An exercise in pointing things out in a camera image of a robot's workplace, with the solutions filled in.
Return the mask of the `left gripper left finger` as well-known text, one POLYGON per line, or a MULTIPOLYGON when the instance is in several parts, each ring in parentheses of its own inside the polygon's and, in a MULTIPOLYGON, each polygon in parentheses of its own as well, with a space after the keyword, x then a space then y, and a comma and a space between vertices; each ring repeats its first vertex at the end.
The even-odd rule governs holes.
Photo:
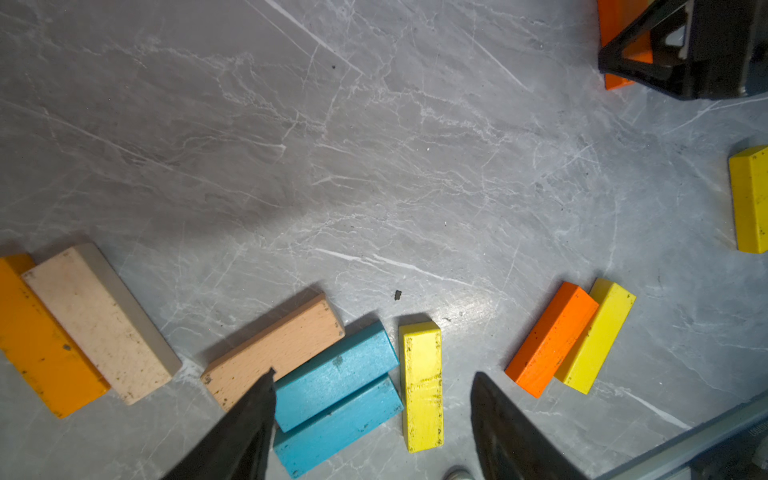
POLYGON ((274 370, 269 370, 165 477, 263 479, 275 423, 274 370))

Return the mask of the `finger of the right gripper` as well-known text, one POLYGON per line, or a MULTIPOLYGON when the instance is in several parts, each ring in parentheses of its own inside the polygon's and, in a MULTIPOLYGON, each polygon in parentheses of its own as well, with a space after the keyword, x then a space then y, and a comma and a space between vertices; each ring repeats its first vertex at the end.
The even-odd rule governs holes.
POLYGON ((688 1, 600 1, 599 71, 611 88, 690 91, 688 1))

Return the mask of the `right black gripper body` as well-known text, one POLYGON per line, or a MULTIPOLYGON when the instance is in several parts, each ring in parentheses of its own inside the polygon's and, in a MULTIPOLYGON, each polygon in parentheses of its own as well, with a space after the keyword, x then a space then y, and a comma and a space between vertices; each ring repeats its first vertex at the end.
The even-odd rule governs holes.
POLYGON ((735 99, 767 91, 765 1, 688 1, 685 12, 685 99, 735 99))

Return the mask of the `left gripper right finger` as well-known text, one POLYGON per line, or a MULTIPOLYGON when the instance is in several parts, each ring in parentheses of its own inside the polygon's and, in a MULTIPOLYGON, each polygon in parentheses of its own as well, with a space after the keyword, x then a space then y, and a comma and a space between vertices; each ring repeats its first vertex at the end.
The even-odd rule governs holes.
POLYGON ((487 479, 583 479, 573 465, 484 372, 470 394, 476 451, 487 479))

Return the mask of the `tan wooden block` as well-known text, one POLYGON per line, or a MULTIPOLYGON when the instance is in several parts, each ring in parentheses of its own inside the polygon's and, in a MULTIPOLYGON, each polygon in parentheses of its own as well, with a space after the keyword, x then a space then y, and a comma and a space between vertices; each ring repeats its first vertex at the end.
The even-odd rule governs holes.
POLYGON ((320 294, 213 361, 201 381, 228 411, 269 371, 279 380, 344 336, 343 324, 320 294))

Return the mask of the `pale cream wooden block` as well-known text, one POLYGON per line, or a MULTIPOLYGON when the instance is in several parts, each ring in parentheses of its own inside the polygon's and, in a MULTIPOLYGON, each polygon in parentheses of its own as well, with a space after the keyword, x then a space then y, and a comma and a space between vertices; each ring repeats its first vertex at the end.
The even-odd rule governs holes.
POLYGON ((95 244, 72 246, 22 278, 125 404, 180 370, 181 360, 95 244))

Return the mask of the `amber orange block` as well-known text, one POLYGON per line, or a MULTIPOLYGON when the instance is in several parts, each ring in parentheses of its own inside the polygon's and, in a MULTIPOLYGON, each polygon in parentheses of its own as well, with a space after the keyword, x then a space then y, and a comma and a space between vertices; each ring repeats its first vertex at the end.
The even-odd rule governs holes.
POLYGON ((23 280, 34 267, 27 254, 1 259, 1 349, 48 409, 65 418, 110 385, 23 280))

